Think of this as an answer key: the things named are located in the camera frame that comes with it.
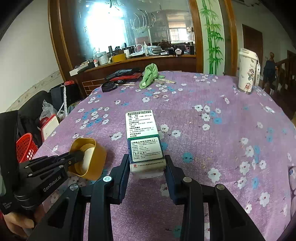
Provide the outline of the left hand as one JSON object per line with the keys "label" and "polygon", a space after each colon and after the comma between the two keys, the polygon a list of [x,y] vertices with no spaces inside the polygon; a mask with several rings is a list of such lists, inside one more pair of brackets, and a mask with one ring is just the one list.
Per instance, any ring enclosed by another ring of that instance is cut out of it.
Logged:
{"label": "left hand", "polygon": [[45,210],[43,204],[39,205],[34,213],[34,218],[28,218],[21,214],[11,212],[4,215],[4,221],[8,229],[22,238],[28,238],[25,229],[32,229],[35,227],[35,223],[38,223],[45,215]]}

